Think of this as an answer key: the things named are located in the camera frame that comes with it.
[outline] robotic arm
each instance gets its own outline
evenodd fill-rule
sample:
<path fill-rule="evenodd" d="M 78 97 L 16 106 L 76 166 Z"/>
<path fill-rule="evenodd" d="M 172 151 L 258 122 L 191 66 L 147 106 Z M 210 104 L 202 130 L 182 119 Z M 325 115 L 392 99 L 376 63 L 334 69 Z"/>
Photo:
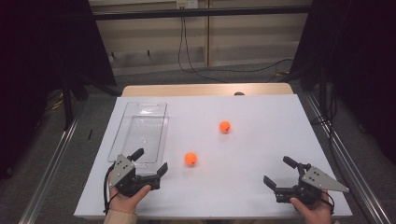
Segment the robotic arm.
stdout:
<path fill-rule="evenodd" d="M 297 185 L 291 188 L 277 188 L 274 181 L 264 176 L 264 184 L 274 191 L 278 203 L 289 203 L 290 198 L 297 198 L 302 203 L 310 205 L 321 199 L 323 189 L 349 191 L 347 187 L 309 163 L 302 164 L 287 156 L 283 158 L 283 162 L 293 169 L 297 168 L 299 177 Z"/>
<path fill-rule="evenodd" d="M 137 175 L 136 168 L 132 161 L 137 161 L 145 153 L 143 148 L 139 148 L 133 155 L 124 157 L 119 155 L 117 160 L 110 168 L 108 168 L 105 185 L 104 185 L 104 199 L 105 199 L 105 213 L 109 209 L 110 202 L 107 201 L 107 178 L 111 171 L 113 175 L 108 183 L 109 188 L 117 188 L 119 194 L 127 197 L 133 197 L 139 190 L 146 185 L 151 186 L 151 190 L 159 189 L 161 177 L 168 171 L 168 164 L 164 163 L 163 166 L 157 171 L 156 175 Z"/>

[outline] transparent container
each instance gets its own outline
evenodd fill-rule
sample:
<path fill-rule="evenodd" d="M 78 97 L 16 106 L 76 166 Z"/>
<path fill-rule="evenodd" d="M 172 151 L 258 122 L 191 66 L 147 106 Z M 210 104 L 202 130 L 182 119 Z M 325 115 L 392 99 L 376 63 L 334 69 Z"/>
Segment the transparent container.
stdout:
<path fill-rule="evenodd" d="M 156 174 L 163 162 L 163 145 L 167 128 L 165 115 L 166 103 L 128 103 L 108 155 L 108 161 L 115 161 L 119 154 L 125 157 L 131 156 L 142 147 L 145 154 L 134 162 L 136 173 Z"/>

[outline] black cable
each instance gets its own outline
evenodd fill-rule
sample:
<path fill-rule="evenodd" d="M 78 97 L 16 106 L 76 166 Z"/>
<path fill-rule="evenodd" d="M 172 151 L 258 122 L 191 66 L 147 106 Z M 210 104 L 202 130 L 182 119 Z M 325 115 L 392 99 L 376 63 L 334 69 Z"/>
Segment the black cable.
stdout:
<path fill-rule="evenodd" d="M 111 204 L 111 201 L 113 201 L 113 199 L 114 199 L 115 197 L 117 197 L 117 195 L 119 195 L 119 194 L 120 194 L 120 193 L 117 192 L 115 195 L 113 195 L 113 197 L 111 197 L 110 201 L 108 201 L 108 204 Z"/>
<path fill-rule="evenodd" d="M 107 180 L 108 180 L 108 175 L 110 174 L 110 172 L 114 169 L 114 165 L 115 162 L 108 168 L 106 175 L 105 175 L 105 183 L 104 183 L 104 187 L 103 187 L 103 198 L 105 200 L 105 210 L 103 211 L 106 215 L 108 213 L 108 210 L 110 209 L 110 202 L 111 200 L 117 195 L 113 196 L 110 199 L 110 202 L 107 201 Z"/>
<path fill-rule="evenodd" d="M 329 194 L 328 192 L 322 191 L 322 193 L 324 193 L 324 194 L 326 194 L 327 196 L 329 196 L 329 198 L 332 200 L 332 202 L 329 203 L 329 202 L 327 202 L 326 200 L 323 200 L 322 198 L 320 198 L 320 200 L 321 200 L 323 203 L 326 203 L 327 205 L 330 206 L 330 208 L 331 208 L 330 214 L 331 214 L 331 215 L 334 214 L 334 207 L 335 207 L 334 199 L 332 198 L 332 196 L 330 196 L 330 194 Z"/>
<path fill-rule="evenodd" d="M 183 42 L 183 31 L 184 31 L 184 40 L 185 40 L 185 43 L 186 43 L 187 57 L 188 57 L 188 59 L 189 59 L 189 64 L 190 64 L 190 68 L 191 68 L 192 72 L 191 72 L 191 71 L 188 71 L 188 70 L 185 70 L 185 69 L 181 66 L 181 64 L 180 64 L 180 51 L 181 51 L 181 43 Z M 220 79 L 217 79 L 217 78 L 202 76 L 202 75 L 198 74 L 198 72 L 192 67 L 191 59 L 190 59 L 190 53 L 189 53 L 189 44 L 187 43 L 186 20 L 185 20 L 184 17 L 181 18 L 180 45 L 179 45 L 179 47 L 178 47 L 178 66 L 180 67 L 180 69 L 181 69 L 182 71 L 187 72 L 187 73 L 194 73 L 194 74 L 197 75 L 198 77 L 202 77 L 202 78 L 207 78 L 207 79 L 215 80 L 215 81 L 222 82 L 222 83 L 227 83 L 226 81 L 223 81 L 223 80 L 220 80 Z"/>
<path fill-rule="evenodd" d="M 52 105 L 52 106 L 50 106 L 50 107 L 48 107 L 48 108 L 45 108 L 45 109 L 44 109 L 44 112 L 47 112 L 47 111 L 49 111 L 49 110 L 51 110 L 51 109 L 53 109 L 53 110 L 57 109 L 63 102 L 64 102 L 64 99 L 63 99 L 63 98 L 60 98 L 60 99 L 58 100 L 58 102 L 56 102 L 54 105 Z"/>
<path fill-rule="evenodd" d="M 336 169 L 337 169 L 337 171 L 338 171 L 337 173 L 338 173 L 339 176 L 341 177 L 341 178 L 339 178 L 339 179 L 341 179 L 341 181 L 343 182 L 343 184 L 345 184 L 346 187 L 349 188 L 349 193 L 350 193 L 350 195 L 351 195 L 352 198 L 354 199 L 355 203 L 358 205 L 358 207 L 359 207 L 359 209 L 361 210 L 361 213 L 364 215 L 366 221 L 367 221 L 368 223 L 371 223 L 370 219 L 369 219 L 369 218 L 366 216 L 366 214 L 363 212 L 363 209 L 362 209 L 361 205 L 358 203 L 358 200 L 357 200 L 357 198 L 356 198 L 355 193 L 352 192 L 352 189 L 347 185 L 347 179 L 345 178 L 345 176 L 344 176 L 343 173 L 341 172 L 341 166 L 340 166 L 340 164 L 338 163 L 338 160 L 336 159 L 335 154 L 334 154 L 334 149 L 333 149 L 333 144 L 332 144 L 332 133 L 333 133 L 333 131 L 334 131 L 334 128 L 333 128 L 333 119 L 334 119 L 334 117 L 335 117 L 335 115 L 336 115 L 336 113 L 337 113 L 337 110 L 338 110 L 338 105 L 337 105 L 337 94 L 336 94 L 335 87 L 332 86 L 331 102 L 330 102 L 329 108 L 327 109 L 327 112 L 329 113 L 328 119 L 325 119 L 325 117 L 323 117 L 323 116 L 319 116 L 319 117 L 316 117 L 316 118 L 312 119 L 312 120 L 310 121 L 310 123 L 311 123 L 311 125 L 323 124 L 323 123 L 327 123 L 327 124 L 328 124 L 328 127 L 329 127 L 329 131 L 328 131 L 328 135 L 329 135 L 329 138 L 328 138 L 328 139 L 329 139 L 329 149 L 330 149 L 330 152 L 331 152 L 331 155 L 332 155 L 332 160 L 334 161 L 335 166 L 336 166 Z"/>
<path fill-rule="evenodd" d="M 268 80 L 266 80 L 265 83 L 271 82 L 275 77 L 276 77 L 276 73 L 274 73 L 273 76 L 271 76 Z"/>
<path fill-rule="evenodd" d="M 189 58 L 189 64 L 190 64 L 190 67 L 191 67 L 191 70 L 192 70 L 192 71 L 189 71 L 189 70 L 184 69 L 184 68 L 181 66 L 181 63 L 180 63 L 180 52 L 181 52 L 181 44 L 182 44 L 182 42 L 183 42 L 183 32 L 184 32 L 184 40 L 185 40 L 185 45 L 186 45 L 187 56 L 188 56 L 188 58 Z M 225 82 L 225 81 L 223 81 L 223 80 L 219 80 L 219 79 L 213 78 L 213 77 L 204 77 L 204 76 L 198 74 L 198 72 L 254 73 L 254 72 L 260 72 L 260 71 L 267 70 L 267 69 L 269 69 L 269 68 L 271 68 L 271 67 L 274 67 L 274 66 L 276 67 L 278 64 L 283 63 L 283 62 L 292 62 L 292 61 L 293 61 L 293 59 L 283 59 L 283 60 L 280 60 L 280 61 L 278 61 L 278 62 L 276 62 L 276 63 L 273 63 L 273 64 L 271 64 L 271 65 L 269 65 L 269 66 L 266 66 L 266 67 L 264 67 L 264 68 L 259 68 L 259 69 L 254 69 L 254 70 L 231 70 L 231 69 L 216 69 L 216 68 L 210 68 L 210 69 L 194 69 L 194 68 L 192 67 L 192 65 L 191 65 L 191 59 L 190 59 L 190 54 L 189 54 L 189 44 L 188 44 L 188 42 L 187 42 L 187 26 L 186 26 L 186 20 L 185 20 L 184 17 L 181 18 L 181 34 L 180 34 L 180 44 L 179 44 L 179 47 L 178 47 L 177 60 L 178 60 L 178 66 L 180 67 L 180 69 L 181 69 L 183 72 L 194 73 L 194 74 L 198 75 L 199 77 L 209 78 L 209 79 L 213 79 L 213 80 L 216 80 L 216 81 L 219 81 L 219 82 L 224 82 L 224 83 L 227 83 L 227 82 Z M 267 80 L 266 82 L 270 82 L 272 79 L 274 79 L 274 77 L 275 77 L 275 76 L 271 77 L 271 78 L 270 78 L 269 80 Z"/>

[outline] aluminum rail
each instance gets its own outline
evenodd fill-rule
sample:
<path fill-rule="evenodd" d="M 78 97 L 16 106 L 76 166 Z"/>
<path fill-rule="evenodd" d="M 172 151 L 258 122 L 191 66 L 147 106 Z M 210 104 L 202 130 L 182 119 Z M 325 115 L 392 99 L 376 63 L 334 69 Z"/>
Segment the aluminum rail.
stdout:
<path fill-rule="evenodd" d="M 78 107 L 77 115 L 75 116 L 74 120 L 70 124 L 70 127 L 67 131 L 64 131 L 61 140 L 58 146 L 55 149 L 55 152 L 52 156 L 51 161 L 47 167 L 47 170 L 43 174 L 43 177 L 38 184 L 35 194 L 33 195 L 32 199 L 30 200 L 29 204 L 25 208 L 23 215 L 20 219 L 20 224 L 33 224 L 35 223 L 35 219 L 40 212 L 41 206 L 46 199 L 47 193 L 50 190 L 50 186 L 52 184 L 52 180 L 55 177 L 55 174 L 61 164 L 62 158 L 64 157 L 64 153 L 67 150 L 67 147 L 70 143 L 70 140 L 73 136 L 73 133 L 77 127 L 79 118 L 82 115 L 85 103 L 80 103 Z"/>
<path fill-rule="evenodd" d="M 318 100 L 312 93 L 308 93 L 306 95 L 309 104 L 311 104 L 312 109 L 314 110 L 315 114 L 321 121 L 324 121 L 319 105 Z M 328 122 L 322 122 L 323 131 L 329 136 L 330 129 L 332 128 Z M 382 207 L 380 201 L 375 196 L 373 190 L 370 188 L 364 177 L 361 175 L 358 167 L 356 166 L 355 162 L 350 157 L 346 147 L 344 146 L 343 142 L 341 141 L 340 137 L 336 133 L 335 130 L 332 130 L 332 143 L 335 152 L 337 153 L 338 158 L 340 159 L 341 163 L 343 163 L 346 171 L 348 172 L 352 182 L 356 186 L 361 198 L 363 199 L 366 207 L 370 211 L 375 223 L 377 224 L 391 224 L 385 209 Z"/>
<path fill-rule="evenodd" d="M 67 15 L 70 18 L 87 18 L 96 21 L 154 19 L 154 18 L 180 18 L 180 17 L 208 17 L 208 16 L 241 16 L 264 14 L 300 14 L 308 13 L 311 6 L 297 7 L 241 7 L 241 8 L 198 8 L 198 9 L 169 9 L 152 11 L 114 11 L 94 12 L 91 15 Z"/>

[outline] wall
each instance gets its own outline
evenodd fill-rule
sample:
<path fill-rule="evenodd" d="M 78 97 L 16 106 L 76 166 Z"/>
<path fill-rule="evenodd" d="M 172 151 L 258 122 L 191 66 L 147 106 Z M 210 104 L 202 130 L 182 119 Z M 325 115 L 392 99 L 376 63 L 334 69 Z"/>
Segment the wall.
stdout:
<path fill-rule="evenodd" d="M 309 6 L 311 0 L 199 0 L 199 8 Z M 176 1 L 91 0 L 93 12 L 175 9 Z M 194 67 L 272 63 L 293 58 L 306 14 L 186 18 Z M 178 69 L 182 20 L 98 21 L 115 75 Z M 180 63 L 188 68 L 185 42 Z"/>

